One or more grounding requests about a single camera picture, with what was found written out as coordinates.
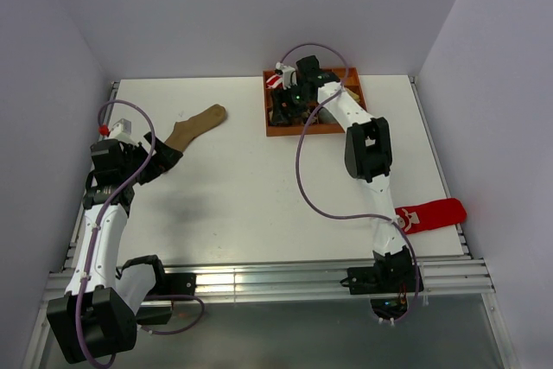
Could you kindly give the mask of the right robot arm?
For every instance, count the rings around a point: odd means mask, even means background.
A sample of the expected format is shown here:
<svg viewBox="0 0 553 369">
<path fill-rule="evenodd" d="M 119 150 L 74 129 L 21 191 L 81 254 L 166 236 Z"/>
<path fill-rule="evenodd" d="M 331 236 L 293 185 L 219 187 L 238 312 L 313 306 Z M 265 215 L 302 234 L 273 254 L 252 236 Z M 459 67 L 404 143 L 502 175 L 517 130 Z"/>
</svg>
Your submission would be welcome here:
<svg viewBox="0 0 553 369">
<path fill-rule="evenodd" d="M 279 122 L 299 118 L 316 107 L 302 127 L 296 147 L 296 183 L 302 198 L 319 215 L 335 220 L 375 219 L 373 240 L 374 281 L 382 290 L 394 290 L 404 278 L 420 273 L 413 246 L 399 224 L 391 195 L 392 147 L 390 126 L 385 118 L 376 118 L 349 94 L 345 78 L 325 71 L 313 55 L 293 67 L 279 61 L 275 74 L 266 82 L 271 89 L 273 115 Z M 308 128 L 321 110 L 327 110 L 346 133 L 344 163 L 347 173 L 365 187 L 376 211 L 352 215 L 323 212 L 308 197 L 301 178 L 301 153 Z"/>
</svg>

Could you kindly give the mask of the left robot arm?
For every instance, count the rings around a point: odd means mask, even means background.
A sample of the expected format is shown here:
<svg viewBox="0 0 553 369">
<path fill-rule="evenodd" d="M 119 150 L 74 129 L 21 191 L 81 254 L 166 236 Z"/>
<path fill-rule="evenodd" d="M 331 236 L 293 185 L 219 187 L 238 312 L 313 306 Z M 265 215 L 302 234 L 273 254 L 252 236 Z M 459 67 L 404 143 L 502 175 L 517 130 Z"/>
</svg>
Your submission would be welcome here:
<svg viewBox="0 0 553 369">
<path fill-rule="evenodd" d="M 93 169 L 83 198 L 85 232 L 72 279 L 62 297 L 49 301 L 48 322 L 70 364 L 112 357 L 137 341 L 137 312 L 145 297 L 165 295 L 168 277 L 156 255 L 117 267 L 121 237 L 130 216 L 134 185 L 172 169 L 182 153 L 150 133 L 148 152 L 119 136 L 91 145 Z"/>
</svg>

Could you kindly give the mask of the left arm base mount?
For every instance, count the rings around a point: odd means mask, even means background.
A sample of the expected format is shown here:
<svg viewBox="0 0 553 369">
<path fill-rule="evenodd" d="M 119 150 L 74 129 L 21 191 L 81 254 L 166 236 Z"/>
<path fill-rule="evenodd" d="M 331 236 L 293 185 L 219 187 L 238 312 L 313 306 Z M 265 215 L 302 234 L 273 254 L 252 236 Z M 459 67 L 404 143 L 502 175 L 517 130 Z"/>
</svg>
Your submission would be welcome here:
<svg viewBox="0 0 553 369">
<path fill-rule="evenodd" d="M 162 282 L 148 296 L 193 296 L 196 288 L 194 273 L 166 273 Z M 145 326 L 165 325 L 173 314 L 174 305 L 143 305 L 137 312 L 137 323 Z"/>
</svg>

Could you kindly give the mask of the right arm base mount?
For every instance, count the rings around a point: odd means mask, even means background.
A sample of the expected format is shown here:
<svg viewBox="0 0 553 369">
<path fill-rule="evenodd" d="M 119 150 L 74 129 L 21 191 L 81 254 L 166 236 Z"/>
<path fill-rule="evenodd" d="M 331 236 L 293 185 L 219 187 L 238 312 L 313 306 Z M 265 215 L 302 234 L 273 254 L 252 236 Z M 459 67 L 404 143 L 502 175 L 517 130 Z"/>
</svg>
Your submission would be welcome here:
<svg viewBox="0 0 553 369">
<path fill-rule="evenodd" d="M 424 290 L 423 279 L 410 266 L 386 269 L 384 266 L 350 267 L 340 281 L 352 296 L 378 296 L 371 299 L 372 312 L 385 321 L 401 318 L 409 309 L 408 294 Z"/>
</svg>

